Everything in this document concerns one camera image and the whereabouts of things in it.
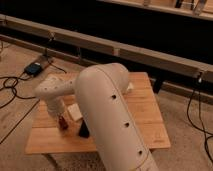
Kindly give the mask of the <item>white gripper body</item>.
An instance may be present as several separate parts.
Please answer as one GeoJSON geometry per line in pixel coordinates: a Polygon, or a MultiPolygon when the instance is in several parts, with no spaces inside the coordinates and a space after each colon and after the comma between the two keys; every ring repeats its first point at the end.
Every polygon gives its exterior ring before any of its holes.
{"type": "Polygon", "coordinates": [[[48,99],[45,103],[47,106],[47,112],[52,118],[61,116],[65,112],[65,103],[60,97],[48,99]]]}

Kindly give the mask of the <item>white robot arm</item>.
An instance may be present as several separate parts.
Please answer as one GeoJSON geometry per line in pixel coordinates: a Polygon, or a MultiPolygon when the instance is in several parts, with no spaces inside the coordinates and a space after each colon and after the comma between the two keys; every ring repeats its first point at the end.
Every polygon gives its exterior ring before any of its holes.
{"type": "Polygon", "coordinates": [[[129,83],[125,66],[93,65],[67,81],[47,77],[35,95],[46,103],[52,117],[64,112],[64,95],[75,96],[107,171],[159,171],[123,97],[129,83]]]}

